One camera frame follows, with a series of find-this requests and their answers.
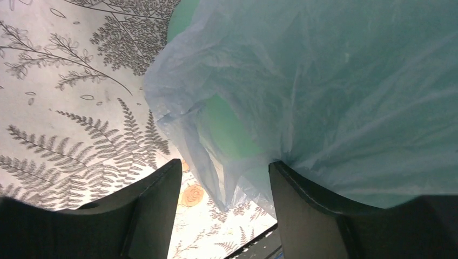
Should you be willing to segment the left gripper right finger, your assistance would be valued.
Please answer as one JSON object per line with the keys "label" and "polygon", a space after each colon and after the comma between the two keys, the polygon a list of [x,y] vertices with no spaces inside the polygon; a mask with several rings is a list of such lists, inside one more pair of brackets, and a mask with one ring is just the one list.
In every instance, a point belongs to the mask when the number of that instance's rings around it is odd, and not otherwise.
{"label": "left gripper right finger", "polygon": [[423,195],[382,209],[269,165],[286,258],[457,258],[457,196]]}

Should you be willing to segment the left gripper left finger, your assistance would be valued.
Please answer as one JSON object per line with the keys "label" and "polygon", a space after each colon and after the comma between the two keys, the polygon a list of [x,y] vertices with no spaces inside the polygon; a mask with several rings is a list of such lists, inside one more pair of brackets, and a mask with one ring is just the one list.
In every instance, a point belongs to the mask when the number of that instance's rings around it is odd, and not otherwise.
{"label": "left gripper left finger", "polygon": [[173,159],[78,209],[1,198],[1,258],[167,258],[181,188]]}

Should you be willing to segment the green plastic trash bin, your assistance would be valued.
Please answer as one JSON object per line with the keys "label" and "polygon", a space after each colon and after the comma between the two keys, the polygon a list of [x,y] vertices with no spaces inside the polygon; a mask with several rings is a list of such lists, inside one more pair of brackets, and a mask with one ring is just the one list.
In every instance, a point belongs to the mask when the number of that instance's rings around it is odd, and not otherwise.
{"label": "green plastic trash bin", "polygon": [[[167,30],[167,42],[183,32],[191,23],[199,1],[180,1],[172,13]],[[205,100],[199,130],[209,130],[212,143],[232,158],[248,158],[263,154],[252,141],[230,105],[219,95]]]}

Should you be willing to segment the light blue plastic trash bag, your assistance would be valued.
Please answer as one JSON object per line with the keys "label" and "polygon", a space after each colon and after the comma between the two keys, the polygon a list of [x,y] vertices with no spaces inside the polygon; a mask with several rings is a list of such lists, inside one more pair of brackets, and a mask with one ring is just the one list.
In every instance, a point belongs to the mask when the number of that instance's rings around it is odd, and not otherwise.
{"label": "light blue plastic trash bag", "polygon": [[[200,1],[144,92],[221,210],[273,214],[275,161],[381,208],[457,193],[457,1]],[[216,94],[263,154],[199,130]]]}

